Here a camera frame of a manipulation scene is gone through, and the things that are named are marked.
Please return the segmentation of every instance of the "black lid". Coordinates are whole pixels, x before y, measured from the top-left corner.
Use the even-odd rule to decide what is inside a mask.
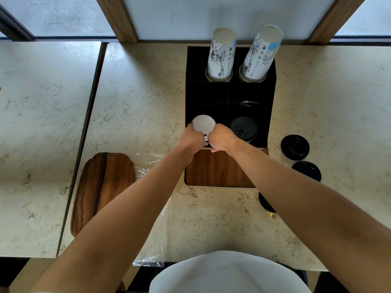
[[[275,213],[276,211],[273,209],[273,207],[267,202],[267,200],[263,197],[261,192],[259,192],[259,202],[261,203],[262,207],[265,208],[265,210]]]
[[[322,179],[322,174],[320,173],[319,168],[309,161],[298,161],[292,166],[292,168],[318,182]]]
[[[289,135],[282,139],[281,150],[289,159],[301,160],[310,152],[310,144],[302,136]]]
[[[255,121],[246,116],[235,118],[231,122],[230,129],[238,138],[246,142],[251,142],[258,133],[258,126]]]

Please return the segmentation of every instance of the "line drawing on cup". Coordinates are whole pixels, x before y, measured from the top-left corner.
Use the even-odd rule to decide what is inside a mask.
[[[276,48],[267,50],[262,59],[262,63],[266,66],[269,63],[270,59],[275,56],[276,52]]]
[[[264,39],[262,39],[261,37],[258,37],[257,39],[255,39],[254,43],[251,45],[251,48],[250,48],[250,52],[251,52],[251,58],[250,58],[250,62],[248,63],[247,66],[244,67],[245,71],[246,72],[250,72],[251,70],[251,63],[254,59],[254,57],[256,56],[256,54],[258,53],[260,47],[261,47],[261,44],[265,42]]]
[[[212,52],[210,53],[210,59],[216,63],[220,63],[219,77],[223,77],[225,74],[224,60],[227,57],[227,48],[229,45],[217,43],[213,40]]]

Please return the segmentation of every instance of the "person's left hand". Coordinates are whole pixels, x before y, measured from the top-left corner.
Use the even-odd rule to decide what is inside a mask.
[[[202,132],[194,130],[193,123],[190,123],[182,133],[178,147],[188,150],[193,156],[205,146],[205,138]]]

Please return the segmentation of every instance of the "blue label on cup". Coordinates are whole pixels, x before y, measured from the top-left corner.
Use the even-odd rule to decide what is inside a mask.
[[[276,49],[278,46],[280,46],[281,41],[282,41],[282,40],[280,40],[280,41],[278,41],[278,42],[270,43],[270,44],[269,44],[269,47],[268,47],[267,49],[268,49],[268,50],[269,50],[269,49]]]

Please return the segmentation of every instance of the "stack of paper cups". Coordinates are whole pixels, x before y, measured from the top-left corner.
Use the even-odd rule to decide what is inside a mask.
[[[235,31],[227,27],[214,31],[205,70],[209,81],[227,82],[232,78],[236,37]]]
[[[282,38],[283,33],[277,26],[267,24],[261,28],[239,70],[244,81],[265,80]]]

